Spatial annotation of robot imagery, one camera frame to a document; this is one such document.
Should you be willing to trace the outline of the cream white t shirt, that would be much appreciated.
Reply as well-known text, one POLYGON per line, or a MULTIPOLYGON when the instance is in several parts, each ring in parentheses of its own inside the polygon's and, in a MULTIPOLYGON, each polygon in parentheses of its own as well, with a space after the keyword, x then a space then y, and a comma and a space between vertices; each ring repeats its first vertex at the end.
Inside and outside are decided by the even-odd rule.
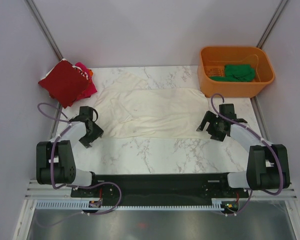
POLYGON ((125 73, 101 92, 93 107, 105 138, 210 138, 197 130, 209 104, 195 88, 149 89, 146 80, 125 73))

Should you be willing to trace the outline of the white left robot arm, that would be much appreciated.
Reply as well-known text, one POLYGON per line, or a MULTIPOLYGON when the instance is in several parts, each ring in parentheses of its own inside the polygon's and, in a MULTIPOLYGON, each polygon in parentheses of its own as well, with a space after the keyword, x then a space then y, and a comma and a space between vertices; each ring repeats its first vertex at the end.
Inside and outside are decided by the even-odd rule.
POLYGON ((94 173, 76 167, 73 148, 80 143, 90 148, 102 137, 104 131, 97 125, 98 112, 90 106, 81 106, 79 113, 68 118, 63 112, 56 119, 65 128, 48 141, 36 146, 36 180, 40 185, 51 185, 54 189, 65 186, 82 187, 89 197, 96 196, 100 185, 93 180, 94 173))

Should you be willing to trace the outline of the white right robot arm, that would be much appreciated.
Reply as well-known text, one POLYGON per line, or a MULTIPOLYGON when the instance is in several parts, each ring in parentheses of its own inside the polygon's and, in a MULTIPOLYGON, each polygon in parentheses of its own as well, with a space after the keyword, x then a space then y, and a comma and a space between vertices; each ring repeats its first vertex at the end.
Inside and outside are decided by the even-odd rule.
POLYGON ((232 103, 219 105, 217 114, 208 110, 197 131, 203 131, 206 125, 212 140, 222 142, 230 137, 248 152, 246 170, 228 173, 227 179, 219 184, 223 196, 232 196, 237 188, 278 195, 290 186, 287 148, 259 136, 245 119, 237 118, 232 103))

